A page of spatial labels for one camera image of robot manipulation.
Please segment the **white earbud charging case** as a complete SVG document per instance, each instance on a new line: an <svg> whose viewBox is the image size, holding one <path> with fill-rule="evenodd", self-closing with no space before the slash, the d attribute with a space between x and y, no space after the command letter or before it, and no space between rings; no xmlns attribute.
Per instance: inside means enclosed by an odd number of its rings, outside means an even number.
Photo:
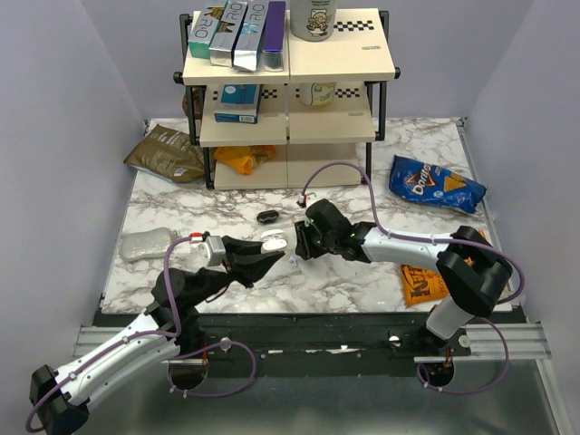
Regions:
<svg viewBox="0 0 580 435"><path fill-rule="evenodd" d="M272 229L263 232L260 241L262 243L262 253L283 251L288 246L285 232L282 229Z"/></svg>

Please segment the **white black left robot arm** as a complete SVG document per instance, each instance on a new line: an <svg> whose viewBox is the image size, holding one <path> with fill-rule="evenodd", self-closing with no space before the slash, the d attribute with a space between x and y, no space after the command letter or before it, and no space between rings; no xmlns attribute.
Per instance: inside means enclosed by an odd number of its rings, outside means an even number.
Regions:
<svg viewBox="0 0 580 435"><path fill-rule="evenodd" d="M141 314L84 356L33 373L26 431L74 434L100 400L154 364L198 356L207 367L211 350L238 343L210 343L198 324L198 305L214 301L233 283L253 287L284 255L283 247L209 233L171 242L151 291L154 300Z"/></svg>

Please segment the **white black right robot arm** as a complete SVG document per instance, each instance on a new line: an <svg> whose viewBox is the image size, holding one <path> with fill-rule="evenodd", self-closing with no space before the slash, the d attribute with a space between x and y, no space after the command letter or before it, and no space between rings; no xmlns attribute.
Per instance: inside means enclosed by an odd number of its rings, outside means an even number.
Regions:
<svg viewBox="0 0 580 435"><path fill-rule="evenodd" d="M393 233L375 222L351 223L327 199L305 210L304 219L295 223L295 235L295 254L303 260L336 255L437 273L449 294L431 309L416 335L419 348L429 355L447 348L470 320L489 317L513 274L502 253L473 227L434 235Z"/></svg>

